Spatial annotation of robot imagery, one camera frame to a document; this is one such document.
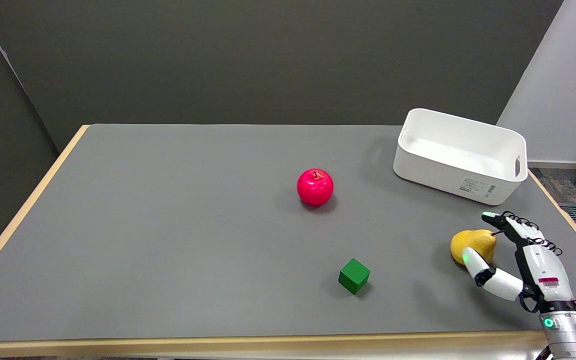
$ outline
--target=box handle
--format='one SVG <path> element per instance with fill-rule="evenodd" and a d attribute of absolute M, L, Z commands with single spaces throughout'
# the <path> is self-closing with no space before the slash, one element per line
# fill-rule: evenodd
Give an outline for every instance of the box handle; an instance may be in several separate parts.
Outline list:
<path fill-rule="evenodd" d="M 522 172 L 522 162 L 520 160 L 520 156 L 514 160 L 514 177 L 519 178 L 519 174 Z"/>

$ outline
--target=wooden table edge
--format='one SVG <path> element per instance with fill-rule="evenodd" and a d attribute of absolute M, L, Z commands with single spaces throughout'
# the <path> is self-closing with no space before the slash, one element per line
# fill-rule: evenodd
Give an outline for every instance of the wooden table edge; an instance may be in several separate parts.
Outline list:
<path fill-rule="evenodd" d="M 28 196 L 19 211 L 0 235 L 0 251 L 6 245 L 21 221 L 28 214 L 46 186 L 55 176 L 68 155 L 77 145 L 90 125 L 83 125 L 72 137 L 66 148 Z M 541 191 L 559 210 L 561 216 L 576 232 L 576 223 L 562 208 L 544 185 L 529 171 Z M 2 341 L 0 358 L 18 356 L 59 355 L 110 355 L 144 353 L 194 353 L 214 351 L 286 351 L 412 348 L 441 346 L 543 346 L 542 331 L 486 331 L 486 332 L 434 332 L 434 333 L 383 333 L 358 335 L 305 335 L 305 336 L 252 336 L 252 337 L 197 337 L 157 339 L 74 339 L 49 341 Z"/>
<path fill-rule="evenodd" d="M 21 356 L 110 356 L 130 354 L 189 354 L 241 351 L 370 351 L 371 349 L 430 349 L 441 347 L 507 347 L 540 350 L 544 332 L 485 331 L 305 335 L 256 337 L 188 337 L 158 339 L 78 339 L 0 342 L 0 358 Z"/>

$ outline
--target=label on box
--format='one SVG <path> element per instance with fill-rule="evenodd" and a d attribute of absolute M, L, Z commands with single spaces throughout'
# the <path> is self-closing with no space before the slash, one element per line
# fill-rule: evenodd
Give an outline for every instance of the label on box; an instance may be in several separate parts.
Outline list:
<path fill-rule="evenodd" d="M 484 194 L 484 198 L 490 198 L 490 194 L 495 191 L 496 185 L 490 182 L 480 181 L 476 178 L 464 177 L 459 190 L 471 194 Z"/>

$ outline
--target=robotic hand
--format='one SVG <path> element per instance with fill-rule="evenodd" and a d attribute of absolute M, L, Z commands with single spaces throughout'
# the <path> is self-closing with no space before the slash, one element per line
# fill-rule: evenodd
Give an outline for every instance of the robotic hand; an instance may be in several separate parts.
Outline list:
<path fill-rule="evenodd" d="M 539 312 L 548 346 L 538 359 L 576 359 L 576 296 L 570 289 L 566 269 L 560 259 L 562 249 L 544 238 L 537 224 L 510 211 L 503 214 L 483 212 L 481 218 L 497 228 L 516 246 L 514 253 L 521 279 L 494 268 L 473 248 L 467 247 L 462 259 L 478 287 L 514 301 L 530 313 Z M 529 309 L 526 298 L 535 301 Z"/>

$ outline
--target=barcode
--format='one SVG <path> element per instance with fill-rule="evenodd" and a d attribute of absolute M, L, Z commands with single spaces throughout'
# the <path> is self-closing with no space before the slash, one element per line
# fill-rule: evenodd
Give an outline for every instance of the barcode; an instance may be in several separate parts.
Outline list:
<path fill-rule="evenodd" d="M 547 288 L 556 288 L 560 285 L 560 282 L 559 281 L 544 281 L 541 284 Z"/>
<path fill-rule="evenodd" d="M 494 189 L 496 188 L 496 185 L 490 185 L 488 192 L 484 195 L 484 198 L 489 198 L 490 194 L 492 194 L 492 192 L 494 191 Z"/>

